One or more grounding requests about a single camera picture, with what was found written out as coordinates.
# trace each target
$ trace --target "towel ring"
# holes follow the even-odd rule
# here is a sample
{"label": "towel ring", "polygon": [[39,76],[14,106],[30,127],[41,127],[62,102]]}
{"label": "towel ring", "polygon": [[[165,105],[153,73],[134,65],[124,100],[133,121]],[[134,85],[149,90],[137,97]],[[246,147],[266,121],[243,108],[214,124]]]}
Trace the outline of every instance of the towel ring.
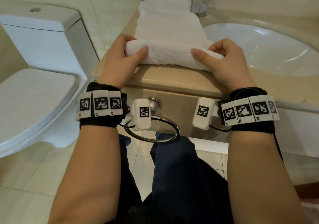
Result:
{"label": "towel ring", "polygon": [[167,119],[165,117],[161,117],[161,116],[152,116],[152,120],[161,121],[161,122],[167,123],[168,125],[172,126],[174,128],[174,130],[175,130],[175,135],[172,136],[170,139],[165,139],[165,140],[149,139],[149,138],[141,137],[141,136],[133,133],[131,131],[131,129],[127,127],[128,124],[131,122],[131,120],[125,122],[124,129],[127,132],[127,134],[129,134],[130,136],[132,136],[132,137],[134,137],[134,138],[136,138],[138,140],[149,142],[149,143],[162,143],[162,144],[167,143],[168,144],[168,143],[170,143],[171,141],[177,139],[180,136],[181,131],[180,131],[178,125],[175,122],[173,122],[173,121],[171,121],[171,120],[169,120],[169,119]]}

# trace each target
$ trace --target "person's right hand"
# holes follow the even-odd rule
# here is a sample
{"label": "person's right hand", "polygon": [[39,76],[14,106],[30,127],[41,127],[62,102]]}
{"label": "person's right hand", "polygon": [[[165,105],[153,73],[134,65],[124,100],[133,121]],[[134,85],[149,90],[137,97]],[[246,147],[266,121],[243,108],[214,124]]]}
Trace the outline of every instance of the person's right hand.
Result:
{"label": "person's right hand", "polygon": [[215,78],[229,91],[236,89],[257,87],[247,67],[242,49],[229,39],[223,39],[211,45],[208,50],[225,56],[216,59],[200,49],[193,48],[193,57],[206,65]]}

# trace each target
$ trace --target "white sink basin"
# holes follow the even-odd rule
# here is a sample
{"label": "white sink basin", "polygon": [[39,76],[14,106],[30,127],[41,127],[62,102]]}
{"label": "white sink basin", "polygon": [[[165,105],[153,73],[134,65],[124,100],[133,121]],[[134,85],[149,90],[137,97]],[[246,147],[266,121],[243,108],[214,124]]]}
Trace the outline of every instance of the white sink basin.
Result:
{"label": "white sink basin", "polygon": [[261,27],[219,23],[204,28],[208,40],[229,38],[239,45],[249,67],[277,75],[319,74],[319,53],[294,38]]}

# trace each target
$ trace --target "white towel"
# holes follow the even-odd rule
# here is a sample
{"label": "white towel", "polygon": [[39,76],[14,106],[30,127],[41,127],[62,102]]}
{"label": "white towel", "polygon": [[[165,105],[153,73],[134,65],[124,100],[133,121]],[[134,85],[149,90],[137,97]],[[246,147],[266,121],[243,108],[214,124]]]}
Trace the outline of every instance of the white towel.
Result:
{"label": "white towel", "polygon": [[177,64],[209,71],[191,55],[199,48],[211,56],[221,54],[206,50],[212,42],[206,39],[198,17],[190,11],[191,0],[143,0],[135,32],[136,41],[126,43],[126,55],[134,55],[143,46],[149,47],[147,64]]}

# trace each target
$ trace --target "person's left hand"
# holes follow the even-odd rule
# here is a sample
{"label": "person's left hand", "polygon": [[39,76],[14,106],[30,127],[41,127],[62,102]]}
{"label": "person's left hand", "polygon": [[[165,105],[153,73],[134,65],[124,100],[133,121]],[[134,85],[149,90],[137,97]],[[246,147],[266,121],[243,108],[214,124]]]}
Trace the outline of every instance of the person's left hand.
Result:
{"label": "person's left hand", "polygon": [[143,47],[130,57],[125,56],[125,44],[128,41],[136,40],[133,36],[119,35],[107,51],[101,61],[104,61],[104,68],[98,83],[115,86],[119,89],[130,80],[137,65],[148,55],[148,47]]}

